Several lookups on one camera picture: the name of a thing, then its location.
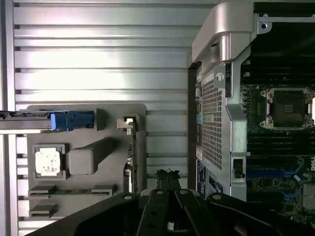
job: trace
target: screw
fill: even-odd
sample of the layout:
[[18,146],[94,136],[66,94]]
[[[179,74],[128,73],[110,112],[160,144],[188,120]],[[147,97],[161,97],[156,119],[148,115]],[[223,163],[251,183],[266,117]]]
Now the screw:
[[126,200],[130,200],[131,198],[132,198],[132,196],[129,196],[129,195],[124,196],[124,199],[126,199]]
[[222,197],[220,195],[214,195],[212,198],[215,200],[221,200]]
[[179,191],[179,192],[180,192],[180,194],[187,194],[187,193],[188,193],[187,190],[181,190],[181,191]]
[[216,78],[217,80],[222,81],[225,79],[225,76],[223,73],[217,73]]

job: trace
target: circuit board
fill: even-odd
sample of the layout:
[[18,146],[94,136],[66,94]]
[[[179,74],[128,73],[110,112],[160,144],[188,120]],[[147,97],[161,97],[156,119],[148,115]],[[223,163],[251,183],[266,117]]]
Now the circuit board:
[[247,202],[315,223],[314,79],[302,61],[249,58],[242,66],[247,117]]

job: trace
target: cpu socket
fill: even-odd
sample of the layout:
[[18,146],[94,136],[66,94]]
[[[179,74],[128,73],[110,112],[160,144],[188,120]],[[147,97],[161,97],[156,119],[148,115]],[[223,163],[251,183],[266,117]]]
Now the cpu socket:
[[260,95],[266,98],[266,119],[260,126],[275,130],[298,130],[314,126],[314,91],[308,88],[271,88]]

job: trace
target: silver frame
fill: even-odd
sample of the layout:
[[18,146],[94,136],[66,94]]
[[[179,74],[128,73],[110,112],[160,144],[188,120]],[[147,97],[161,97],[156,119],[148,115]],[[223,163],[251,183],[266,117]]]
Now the silver frame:
[[[1,9],[5,13],[6,71],[1,71],[1,98],[2,110],[15,110],[15,83],[14,83],[14,23],[13,1],[2,1]],[[17,197],[17,168],[16,168],[16,135],[0,135],[0,235],[18,235],[18,197]]]

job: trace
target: screw hole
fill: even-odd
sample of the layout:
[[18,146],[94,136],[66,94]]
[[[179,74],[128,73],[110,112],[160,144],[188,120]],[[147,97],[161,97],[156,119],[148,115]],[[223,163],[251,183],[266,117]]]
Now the screw hole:
[[155,225],[155,224],[149,224],[148,227],[149,227],[150,229],[154,229],[154,228],[156,227],[156,225]]

